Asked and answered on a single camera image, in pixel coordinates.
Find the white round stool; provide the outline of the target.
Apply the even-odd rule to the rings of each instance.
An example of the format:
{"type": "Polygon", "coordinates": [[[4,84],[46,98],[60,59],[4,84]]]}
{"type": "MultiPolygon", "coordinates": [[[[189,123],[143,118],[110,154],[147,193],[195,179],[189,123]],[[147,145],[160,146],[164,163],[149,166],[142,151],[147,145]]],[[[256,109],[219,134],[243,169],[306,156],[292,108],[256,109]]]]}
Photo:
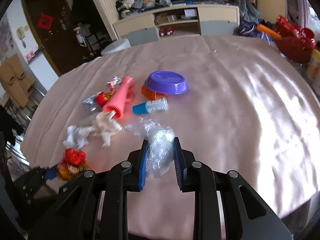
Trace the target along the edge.
{"type": "Polygon", "coordinates": [[[107,47],[105,47],[102,51],[101,51],[101,56],[105,56],[107,54],[111,54],[111,53],[115,53],[127,48],[131,48],[131,44],[129,42],[129,40],[127,38],[124,39],[120,39],[117,41],[112,42],[111,44],[109,44],[107,47]]]}

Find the dark brown entrance door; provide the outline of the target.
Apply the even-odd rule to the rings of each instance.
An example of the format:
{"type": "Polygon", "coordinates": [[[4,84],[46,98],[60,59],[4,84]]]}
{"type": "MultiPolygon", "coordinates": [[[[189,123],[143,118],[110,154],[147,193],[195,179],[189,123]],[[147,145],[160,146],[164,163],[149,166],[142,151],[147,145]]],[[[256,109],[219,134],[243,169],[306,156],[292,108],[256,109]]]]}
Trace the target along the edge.
{"type": "Polygon", "coordinates": [[[61,76],[83,63],[67,0],[21,0],[37,44],[54,72],[61,76]]]}

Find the white folding screen panel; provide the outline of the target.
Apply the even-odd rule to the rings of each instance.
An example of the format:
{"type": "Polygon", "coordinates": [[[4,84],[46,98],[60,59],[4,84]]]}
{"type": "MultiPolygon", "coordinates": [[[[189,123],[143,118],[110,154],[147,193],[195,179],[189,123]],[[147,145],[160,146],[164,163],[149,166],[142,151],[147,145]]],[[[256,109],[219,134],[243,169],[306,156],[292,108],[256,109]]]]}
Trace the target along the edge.
{"type": "Polygon", "coordinates": [[[117,0],[93,0],[112,41],[119,39],[113,26],[113,24],[119,20],[119,15],[116,10],[116,1],[117,0]]]}

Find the silver blister pack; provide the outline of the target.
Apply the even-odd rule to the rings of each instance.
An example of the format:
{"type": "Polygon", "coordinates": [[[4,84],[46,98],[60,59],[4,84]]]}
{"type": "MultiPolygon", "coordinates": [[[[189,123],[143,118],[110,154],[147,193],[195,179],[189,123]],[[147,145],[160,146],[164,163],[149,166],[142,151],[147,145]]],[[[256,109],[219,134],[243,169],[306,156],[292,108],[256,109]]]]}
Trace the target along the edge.
{"type": "Polygon", "coordinates": [[[81,104],[84,106],[86,110],[88,110],[90,113],[97,113],[102,111],[102,108],[97,104],[96,98],[99,95],[99,93],[96,93],[89,98],[86,98],[81,104]]]}

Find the blue white bottle brush toy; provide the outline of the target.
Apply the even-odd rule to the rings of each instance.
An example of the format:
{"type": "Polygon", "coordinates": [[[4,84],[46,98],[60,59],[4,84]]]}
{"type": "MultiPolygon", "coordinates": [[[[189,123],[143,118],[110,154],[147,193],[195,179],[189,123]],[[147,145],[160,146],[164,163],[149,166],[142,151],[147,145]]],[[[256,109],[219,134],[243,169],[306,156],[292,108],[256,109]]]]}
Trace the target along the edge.
{"type": "Polygon", "coordinates": [[[166,98],[161,98],[153,101],[146,101],[139,105],[132,107],[132,112],[134,114],[149,114],[157,111],[167,111],[169,109],[168,101],[166,98]]]}

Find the clear plastic wrap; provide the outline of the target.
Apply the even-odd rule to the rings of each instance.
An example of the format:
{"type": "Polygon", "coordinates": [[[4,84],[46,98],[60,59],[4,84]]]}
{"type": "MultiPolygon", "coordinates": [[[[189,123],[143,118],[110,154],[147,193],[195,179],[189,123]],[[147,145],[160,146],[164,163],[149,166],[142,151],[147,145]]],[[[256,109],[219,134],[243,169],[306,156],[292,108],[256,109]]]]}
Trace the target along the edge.
{"type": "Polygon", "coordinates": [[[155,119],[138,117],[124,127],[125,131],[148,141],[146,154],[147,175],[162,178],[174,159],[175,133],[155,119]]]}

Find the pink satin tablecloth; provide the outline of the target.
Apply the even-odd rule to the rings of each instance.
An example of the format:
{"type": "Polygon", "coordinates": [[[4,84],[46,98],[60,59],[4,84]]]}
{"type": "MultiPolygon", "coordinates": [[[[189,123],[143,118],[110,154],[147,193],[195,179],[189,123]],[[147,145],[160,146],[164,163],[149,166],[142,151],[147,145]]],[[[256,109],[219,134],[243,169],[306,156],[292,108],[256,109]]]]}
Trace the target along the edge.
{"type": "Polygon", "coordinates": [[[89,116],[82,102],[114,77],[134,79],[133,104],[148,75],[184,76],[186,93],[150,117],[171,127],[183,149],[215,171],[238,171],[292,234],[317,205],[319,104],[295,68],[265,41],[238,36],[167,37],[97,58],[61,76],[28,126],[22,153],[53,166],[67,128],[89,116]]]}

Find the beige grey tv cabinet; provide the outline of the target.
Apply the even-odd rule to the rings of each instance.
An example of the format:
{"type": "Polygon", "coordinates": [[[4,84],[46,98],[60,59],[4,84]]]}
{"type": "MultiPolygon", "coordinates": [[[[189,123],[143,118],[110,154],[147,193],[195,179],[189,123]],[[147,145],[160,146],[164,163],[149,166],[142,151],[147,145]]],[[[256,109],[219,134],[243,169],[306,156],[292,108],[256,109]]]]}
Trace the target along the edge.
{"type": "Polygon", "coordinates": [[[150,10],[113,26],[118,38],[126,38],[135,46],[170,36],[232,35],[239,24],[238,6],[192,4],[150,10]]]}

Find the pile of clothes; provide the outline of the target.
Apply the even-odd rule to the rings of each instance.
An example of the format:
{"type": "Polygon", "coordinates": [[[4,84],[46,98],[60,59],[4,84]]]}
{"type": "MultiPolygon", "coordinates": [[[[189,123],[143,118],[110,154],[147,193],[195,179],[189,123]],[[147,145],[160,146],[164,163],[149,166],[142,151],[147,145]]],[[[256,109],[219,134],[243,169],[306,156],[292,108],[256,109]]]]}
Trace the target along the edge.
{"type": "Polygon", "coordinates": [[[156,0],[120,0],[116,2],[116,10],[120,18],[139,14],[156,7],[156,0]]]}

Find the red yellow snack wrapper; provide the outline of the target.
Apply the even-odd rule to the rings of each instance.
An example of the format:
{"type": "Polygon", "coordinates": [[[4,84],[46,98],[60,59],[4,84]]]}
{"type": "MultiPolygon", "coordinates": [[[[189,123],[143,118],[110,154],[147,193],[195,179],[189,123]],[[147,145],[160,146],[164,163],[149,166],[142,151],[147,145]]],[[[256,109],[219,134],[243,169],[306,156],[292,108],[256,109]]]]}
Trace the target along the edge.
{"type": "Polygon", "coordinates": [[[61,180],[70,181],[88,168],[86,154],[81,150],[68,148],[65,149],[63,158],[57,165],[56,175],[61,180]]]}

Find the purple bag on floor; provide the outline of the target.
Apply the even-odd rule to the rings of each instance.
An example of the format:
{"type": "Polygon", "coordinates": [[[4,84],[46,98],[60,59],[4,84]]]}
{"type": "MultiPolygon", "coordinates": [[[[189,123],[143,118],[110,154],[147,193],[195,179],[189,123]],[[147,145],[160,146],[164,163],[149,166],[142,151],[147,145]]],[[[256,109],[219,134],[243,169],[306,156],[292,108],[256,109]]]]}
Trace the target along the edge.
{"type": "Polygon", "coordinates": [[[254,22],[241,21],[240,25],[235,28],[233,34],[237,36],[253,37],[267,42],[273,42],[273,38],[266,33],[258,31],[257,26],[258,25],[254,22]]]}

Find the orange plastic piece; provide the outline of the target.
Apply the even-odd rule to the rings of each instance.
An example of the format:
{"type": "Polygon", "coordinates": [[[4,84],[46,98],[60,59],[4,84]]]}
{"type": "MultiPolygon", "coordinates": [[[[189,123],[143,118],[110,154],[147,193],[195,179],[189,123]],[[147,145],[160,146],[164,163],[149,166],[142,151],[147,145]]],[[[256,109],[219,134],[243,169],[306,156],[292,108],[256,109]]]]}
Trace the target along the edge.
{"type": "Polygon", "coordinates": [[[143,85],[141,88],[141,94],[145,96],[148,100],[155,101],[159,100],[161,98],[165,98],[168,96],[168,94],[161,94],[158,92],[154,92],[153,90],[148,89],[146,85],[143,85]]]}

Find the pink plastic cone toy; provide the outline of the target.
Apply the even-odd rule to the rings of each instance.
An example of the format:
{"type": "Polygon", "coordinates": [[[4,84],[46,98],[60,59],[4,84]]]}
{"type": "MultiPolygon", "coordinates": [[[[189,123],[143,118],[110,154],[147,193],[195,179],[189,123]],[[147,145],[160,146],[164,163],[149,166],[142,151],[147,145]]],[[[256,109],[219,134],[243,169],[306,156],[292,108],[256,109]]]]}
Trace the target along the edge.
{"type": "Polygon", "coordinates": [[[135,95],[131,88],[135,85],[132,77],[124,76],[121,80],[120,87],[115,93],[107,100],[103,106],[103,111],[109,113],[115,111],[114,119],[121,119],[124,114],[124,107],[127,103],[134,100],[135,95]]]}

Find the purple plastic bowl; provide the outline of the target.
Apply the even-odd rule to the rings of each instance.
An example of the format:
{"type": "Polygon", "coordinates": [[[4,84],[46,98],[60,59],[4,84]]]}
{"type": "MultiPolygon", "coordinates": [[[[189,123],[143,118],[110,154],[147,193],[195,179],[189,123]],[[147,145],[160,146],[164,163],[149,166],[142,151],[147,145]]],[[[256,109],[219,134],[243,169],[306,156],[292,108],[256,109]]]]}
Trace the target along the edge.
{"type": "Polygon", "coordinates": [[[152,72],[144,85],[151,91],[169,95],[183,94],[189,89],[181,74],[165,70],[152,72]]]}

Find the red plastic basket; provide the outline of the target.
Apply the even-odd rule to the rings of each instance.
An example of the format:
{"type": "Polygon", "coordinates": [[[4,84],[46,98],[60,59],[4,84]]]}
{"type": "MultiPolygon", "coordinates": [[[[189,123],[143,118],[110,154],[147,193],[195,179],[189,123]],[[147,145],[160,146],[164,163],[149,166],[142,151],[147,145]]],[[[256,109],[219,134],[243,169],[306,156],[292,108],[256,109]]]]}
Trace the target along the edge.
{"type": "Polygon", "coordinates": [[[284,16],[277,18],[273,29],[281,36],[275,44],[287,58],[301,64],[310,61],[312,51],[317,48],[312,30],[294,25],[284,16]]]}

